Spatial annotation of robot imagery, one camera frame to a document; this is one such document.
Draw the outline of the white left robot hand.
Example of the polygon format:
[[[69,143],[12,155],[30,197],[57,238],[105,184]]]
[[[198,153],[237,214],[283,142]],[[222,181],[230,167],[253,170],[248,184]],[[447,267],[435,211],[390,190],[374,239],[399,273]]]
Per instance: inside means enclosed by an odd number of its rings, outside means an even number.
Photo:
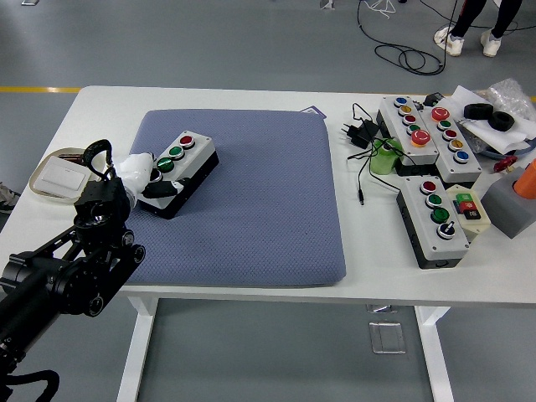
[[[126,195],[132,205],[139,196],[144,198],[166,198],[180,194],[184,186],[177,181],[161,180],[151,183],[153,156],[151,153],[131,154],[116,165],[116,173],[121,178]]]

